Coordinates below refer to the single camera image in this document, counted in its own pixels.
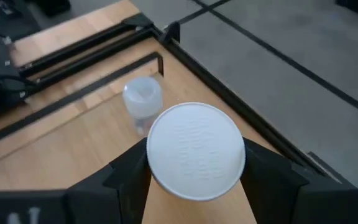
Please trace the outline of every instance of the concrete floor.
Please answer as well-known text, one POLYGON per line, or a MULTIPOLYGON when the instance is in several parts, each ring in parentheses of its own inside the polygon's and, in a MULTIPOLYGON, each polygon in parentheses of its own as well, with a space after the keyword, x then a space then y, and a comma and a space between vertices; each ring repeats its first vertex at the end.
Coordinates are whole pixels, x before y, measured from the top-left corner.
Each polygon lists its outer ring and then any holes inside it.
MULTIPOLYGON (((70 0, 43 28, 114 1, 70 0)), ((159 28, 202 7, 191 0, 132 0, 159 28)), ((217 0, 203 0, 213 4, 217 0)), ((358 101, 358 14, 334 0, 231 0, 214 9, 358 101)), ((182 25, 181 46, 296 147, 358 187, 358 109, 206 12, 182 25)))

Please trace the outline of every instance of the wooden tabletop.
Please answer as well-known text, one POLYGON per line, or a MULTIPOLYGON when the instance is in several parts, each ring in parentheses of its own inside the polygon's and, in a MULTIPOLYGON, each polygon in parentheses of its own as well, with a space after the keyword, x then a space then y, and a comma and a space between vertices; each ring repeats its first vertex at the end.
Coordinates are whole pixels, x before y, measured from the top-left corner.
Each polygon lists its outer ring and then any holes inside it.
MULTIPOLYGON (((129 1, 112 4, 16 42, 12 56, 16 65, 23 65, 118 24, 138 12, 129 1)), ((110 42, 124 38, 125 35, 110 42)), ((70 187, 142 139, 134 129, 122 99, 124 84, 140 76, 151 76, 158 80, 163 90, 164 109, 187 101, 213 105, 232 118, 244 137, 276 151, 153 38, 133 45, 34 95, 28 105, 1 117, 0 129, 151 52, 158 52, 163 57, 164 77, 158 73, 157 62, 151 61, 1 139, 0 190, 70 187)), ((143 222, 255 223, 255 219, 240 182, 226 195, 210 202, 198 203, 176 198, 152 180, 143 222)))

